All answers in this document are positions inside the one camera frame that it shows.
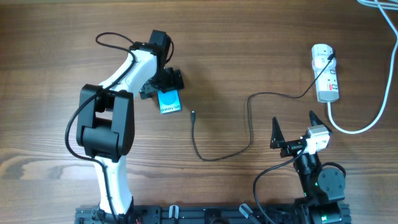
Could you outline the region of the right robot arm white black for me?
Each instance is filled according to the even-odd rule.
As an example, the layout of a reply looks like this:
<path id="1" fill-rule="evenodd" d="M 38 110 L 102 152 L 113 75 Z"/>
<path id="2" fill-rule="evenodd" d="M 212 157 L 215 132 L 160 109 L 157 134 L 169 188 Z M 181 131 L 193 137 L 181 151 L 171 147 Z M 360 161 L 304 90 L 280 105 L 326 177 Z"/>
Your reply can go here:
<path id="1" fill-rule="evenodd" d="M 328 147 L 332 130 L 313 111 L 311 126 L 298 140 L 286 141 L 276 117 L 272 119 L 270 148 L 281 157 L 291 157 L 304 197 L 294 202 L 295 223 L 338 223 L 343 221 L 339 202 L 345 199 L 346 171 L 333 162 L 320 162 L 318 152 Z"/>

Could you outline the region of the blue Galaxy smartphone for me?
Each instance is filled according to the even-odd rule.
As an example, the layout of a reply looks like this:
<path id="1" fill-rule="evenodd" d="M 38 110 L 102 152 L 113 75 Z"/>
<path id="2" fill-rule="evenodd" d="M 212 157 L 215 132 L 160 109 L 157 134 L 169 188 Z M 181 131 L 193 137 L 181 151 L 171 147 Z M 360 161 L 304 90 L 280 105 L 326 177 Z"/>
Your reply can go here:
<path id="1" fill-rule="evenodd" d="M 182 109 L 177 90 L 172 90 L 165 93 L 158 91 L 157 96 L 161 114 L 173 113 Z"/>

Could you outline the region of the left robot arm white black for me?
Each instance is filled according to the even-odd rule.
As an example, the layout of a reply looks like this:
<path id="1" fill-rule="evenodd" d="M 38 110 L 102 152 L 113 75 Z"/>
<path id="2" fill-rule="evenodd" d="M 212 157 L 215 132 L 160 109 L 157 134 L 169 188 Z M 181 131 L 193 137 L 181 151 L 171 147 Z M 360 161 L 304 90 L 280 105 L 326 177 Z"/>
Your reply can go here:
<path id="1" fill-rule="evenodd" d="M 126 156 L 135 135 L 134 99 L 156 95 L 161 114 L 182 109 L 180 70 L 166 64 L 174 43 L 164 31 L 153 30 L 148 42 L 132 42 L 126 61 L 99 85 L 85 85 L 71 121 L 77 123 L 76 142 L 81 159 L 96 169 L 101 200 L 92 218 L 100 223 L 132 223 L 134 198 L 127 182 Z"/>

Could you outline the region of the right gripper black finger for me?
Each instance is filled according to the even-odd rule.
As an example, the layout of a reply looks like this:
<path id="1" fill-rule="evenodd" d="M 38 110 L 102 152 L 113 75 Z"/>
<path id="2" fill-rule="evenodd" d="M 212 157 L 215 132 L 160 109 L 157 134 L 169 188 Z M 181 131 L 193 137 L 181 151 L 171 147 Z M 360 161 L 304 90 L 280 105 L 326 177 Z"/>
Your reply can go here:
<path id="1" fill-rule="evenodd" d="M 323 125 L 327 129 L 328 133 L 332 134 L 332 130 L 321 119 L 319 119 L 312 110 L 309 111 L 309 117 L 312 126 Z"/>
<path id="2" fill-rule="evenodd" d="M 279 122 L 276 117 L 273 117 L 271 143 L 282 143 L 282 142 L 285 142 L 285 139 L 280 129 Z"/>

